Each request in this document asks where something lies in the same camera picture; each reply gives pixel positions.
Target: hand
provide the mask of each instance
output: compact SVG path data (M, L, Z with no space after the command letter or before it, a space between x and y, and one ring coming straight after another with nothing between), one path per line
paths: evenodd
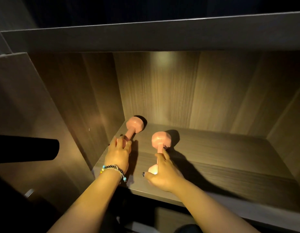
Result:
M125 148L123 148L123 141L123 136L118 140L116 137L113 137L105 157L104 165L116 164L125 174L129 168L129 151L131 149L132 141L126 142Z
M173 192L175 184L184 178L179 170L173 165L165 150L163 150L163 154L157 153L155 156L158 161L158 172L156 175L151 172L145 172L145 178L161 190Z

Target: wooden shelf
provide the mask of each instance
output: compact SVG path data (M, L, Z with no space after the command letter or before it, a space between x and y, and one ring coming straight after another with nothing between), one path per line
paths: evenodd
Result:
M126 131L124 123L116 136ZM300 212L300 187L266 139L166 125L148 124L133 137L127 172L127 187L132 193L182 205L173 194L151 186L141 175L156 163L151 137L158 131L172 136L175 147L168 150L171 159L187 180L204 191ZM95 176L99 175L106 152L107 149L93 168Z

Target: bracelet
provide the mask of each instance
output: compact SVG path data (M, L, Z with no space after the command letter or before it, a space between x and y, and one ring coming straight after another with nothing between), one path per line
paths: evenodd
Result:
M118 171L121 174L121 177L122 177L121 179L123 179L123 181L126 182L126 177L124 176L124 172L116 164L111 164L111 165L107 165L107 166L103 165L101 168L100 174L106 169L113 169L113 170Z

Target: forearm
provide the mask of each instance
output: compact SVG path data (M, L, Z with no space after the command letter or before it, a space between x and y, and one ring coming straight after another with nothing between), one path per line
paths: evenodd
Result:
M49 233L97 233L121 175L106 169L53 225Z
M185 179L176 184L173 193L183 202L205 233L258 232L245 220Z

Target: dumbbell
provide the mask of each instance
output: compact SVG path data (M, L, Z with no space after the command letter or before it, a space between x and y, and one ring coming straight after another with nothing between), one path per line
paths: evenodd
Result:
M152 146L157 149L158 153L163 153L163 148L171 146L171 136L167 132L156 132L152 136ZM157 174L157 160L156 164L148 169L148 172Z
M139 133L143 130L143 121L139 117L133 116L126 122L126 127L128 130L123 137L123 148L126 146L126 143L132 138L132 135L134 133Z

